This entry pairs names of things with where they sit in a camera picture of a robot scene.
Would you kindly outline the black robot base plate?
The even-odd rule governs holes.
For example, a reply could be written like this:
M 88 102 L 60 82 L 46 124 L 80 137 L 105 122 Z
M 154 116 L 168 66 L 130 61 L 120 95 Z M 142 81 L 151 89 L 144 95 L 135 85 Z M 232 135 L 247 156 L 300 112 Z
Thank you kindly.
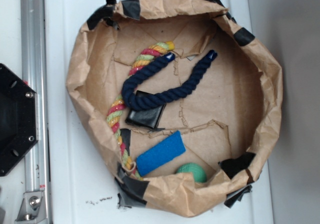
M 0 175 L 4 177 L 38 141 L 37 94 L 4 64 L 0 70 Z

